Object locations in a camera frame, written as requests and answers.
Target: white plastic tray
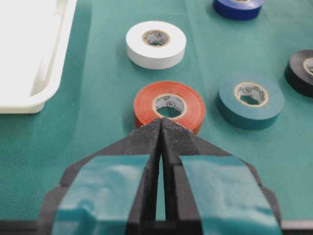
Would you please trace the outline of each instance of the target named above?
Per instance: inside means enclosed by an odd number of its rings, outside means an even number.
[[[3,0],[0,114],[32,114],[58,90],[77,0]],[[31,4],[36,4],[35,11]]]

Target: white electrical tape roll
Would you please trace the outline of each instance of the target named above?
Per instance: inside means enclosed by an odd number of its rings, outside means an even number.
[[[186,41],[185,34],[175,25],[146,21],[127,32],[127,54],[135,64],[146,69],[167,69],[183,59]]]

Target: teal electrical tape roll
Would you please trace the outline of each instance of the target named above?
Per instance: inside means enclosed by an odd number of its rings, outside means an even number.
[[[284,107],[284,96],[279,87],[268,79],[250,73],[236,73],[221,83],[217,106],[229,123],[258,130],[276,121]]]
[[[181,156],[204,235],[281,235],[248,167],[236,157]]]
[[[98,156],[80,170],[58,207],[52,235],[121,235],[149,155]]]

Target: table surface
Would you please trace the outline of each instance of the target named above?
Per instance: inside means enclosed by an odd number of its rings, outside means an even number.
[[[165,80],[200,93],[207,109],[199,136],[254,165],[283,219],[313,219],[313,99],[284,78],[290,56],[313,48],[312,12],[313,0],[267,0],[258,18],[236,22],[219,16],[212,0],[78,0],[58,92],[39,114],[0,116],[0,220],[36,219],[65,168],[134,129],[136,93]],[[185,33],[180,64],[147,70],[128,59],[126,32],[148,20]],[[285,96],[265,130],[236,128],[216,108],[221,79],[240,71],[272,80]],[[165,218],[162,182],[157,218]]]

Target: electrical tape roll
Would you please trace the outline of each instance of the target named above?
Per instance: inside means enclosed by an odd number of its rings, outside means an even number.
[[[293,54],[287,64],[285,77],[296,91],[313,98],[313,50]]]
[[[180,112],[170,120],[197,134],[200,131],[205,105],[201,96],[190,87],[172,81],[156,82],[141,89],[134,100],[136,127],[148,124],[155,118],[163,118],[157,112],[162,107],[171,107]]]
[[[186,42],[185,34],[178,27],[161,21],[136,24],[126,34],[130,60],[153,70],[178,64],[184,57]]]
[[[256,18],[264,0],[214,0],[213,7],[221,16],[246,21]]]
[[[237,73],[221,83],[217,106],[229,123],[258,130],[276,121],[284,106],[284,96],[269,80],[254,74]]]

